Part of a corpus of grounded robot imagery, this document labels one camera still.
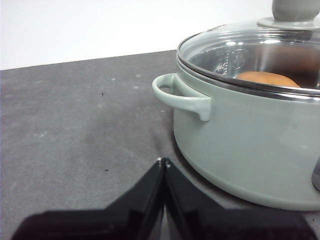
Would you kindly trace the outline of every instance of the pot rim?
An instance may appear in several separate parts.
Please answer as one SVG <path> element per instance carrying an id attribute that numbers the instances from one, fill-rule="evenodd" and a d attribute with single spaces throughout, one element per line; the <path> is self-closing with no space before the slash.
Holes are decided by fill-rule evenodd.
<path id="1" fill-rule="evenodd" d="M 236 85 L 229 82 L 221 81 L 219 79 L 208 77 L 204 74 L 194 71 L 193 69 L 189 68 L 185 65 L 180 59 L 177 54 L 177 64 L 178 66 L 185 71 L 187 74 L 192 75 L 193 77 L 199 79 L 200 81 L 204 81 L 208 84 L 218 86 L 224 89 L 228 89 L 231 91 L 236 91 L 244 94 L 255 95 L 264 98 L 271 98 L 271 99 L 279 99 L 279 100 L 287 100 L 293 102 L 301 102 L 301 103 L 315 103 L 320 104 L 320 96 L 314 95 L 301 95 L 301 94 L 294 94 L 290 92 L 277 92 L 277 91 L 270 91 L 270 90 L 261 90 L 251 87 L 246 87 L 244 85 Z"/>
<path id="2" fill-rule="evenodd" d="M 190 63 L 181 56 L 180 48 L 182 44 L 184 44 L 187 40 L 199 34 L 201 34 L 201 32 L 184 39 L 178 45 L 178 48 L 176 50 L 178 65 L 181 66 L 184 70 L 186 70 L 189 74 L 209 84 L 246 94 L 291 101 L 302 100 L 303 102 L 307 101 L 320 103 L 320 89 L 277 86 L 254 81 L 241 80 L 229 76 L 222 76 L 218 73 L 205 70 L 201 67 L 198 67 Z"/>

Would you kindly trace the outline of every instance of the black plastic piece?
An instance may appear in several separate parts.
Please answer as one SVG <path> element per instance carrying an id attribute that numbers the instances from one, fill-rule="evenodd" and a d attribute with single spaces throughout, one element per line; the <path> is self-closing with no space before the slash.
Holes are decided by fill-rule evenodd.
<path id="1" fill-rule="evenodd" d="M 166 159 L 165 204 L 183 240 L 316 240 L 296 212 L 275 209 L 226 210 L 198 190 Z"/>
<path id="2" fill-rule="evenodd" d="M 157 162 L 104 210 L 48 211 L 26 218 L 12 240 L 146 240 L 163 212 L 165 166 Z"/>

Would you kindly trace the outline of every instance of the cooking pot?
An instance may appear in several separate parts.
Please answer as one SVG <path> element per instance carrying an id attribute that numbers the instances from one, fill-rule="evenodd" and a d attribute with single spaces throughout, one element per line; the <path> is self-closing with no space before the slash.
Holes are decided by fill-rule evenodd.
<path id="1" fill-rule="evenodd" d="M 176 143 L 207 180 L 253 203 L 320 210 L 320 3 L 289 2 L 273 1 L 274 18 L 185 39 L 179 71 L 152 89 L 174 108 Z M 247 71 L 300 87 L 237 79 Z"/>

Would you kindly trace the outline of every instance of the dark gray surface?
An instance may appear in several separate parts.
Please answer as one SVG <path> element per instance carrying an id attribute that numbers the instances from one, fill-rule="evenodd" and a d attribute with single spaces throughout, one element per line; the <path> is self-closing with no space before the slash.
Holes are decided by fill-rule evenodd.
<path id="1" fill-rule="evenodd" d="M 226 208 L 260 207 L 207 182 L 177 149 L 173 111 L 151 90 L 155 77 L 177 71 L 175 54 L 1 72 L 1 239 L 10 239 L 34 213 L 106 207 L 159 157 L 170 157 Z M 303 214 L 319 237 L 320 212 Z M 169 239 L 166 222 L 164 240 Z"/>

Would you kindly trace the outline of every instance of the bread roll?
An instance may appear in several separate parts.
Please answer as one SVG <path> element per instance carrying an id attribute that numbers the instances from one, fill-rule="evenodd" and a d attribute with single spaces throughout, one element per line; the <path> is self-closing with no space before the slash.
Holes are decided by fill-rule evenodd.
<path id="1" fill-rule="evenodd" d="M 265 71 L 245 71 L 236 76 L 236 79 L 247 80 L 262 84 L 300 88 L 298 84 L 286 76 Z"/>

